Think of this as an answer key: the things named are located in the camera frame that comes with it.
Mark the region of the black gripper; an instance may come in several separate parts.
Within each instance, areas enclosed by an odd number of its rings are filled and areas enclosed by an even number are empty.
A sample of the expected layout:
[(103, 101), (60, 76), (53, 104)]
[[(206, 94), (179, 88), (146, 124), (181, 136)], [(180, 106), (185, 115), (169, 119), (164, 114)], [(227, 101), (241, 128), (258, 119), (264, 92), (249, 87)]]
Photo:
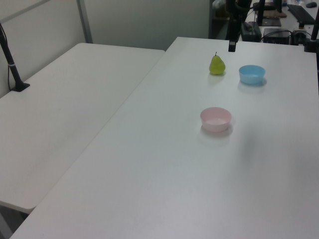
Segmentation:
[(230, 16), (229, 25), (228, 25), (228, 40), (229, 40), (228, 51), (229, 52), (236, 51), (236, 42), (238, 41), (240, 36), (242, 19), (243, 19), (242, 14), (232, 14)]

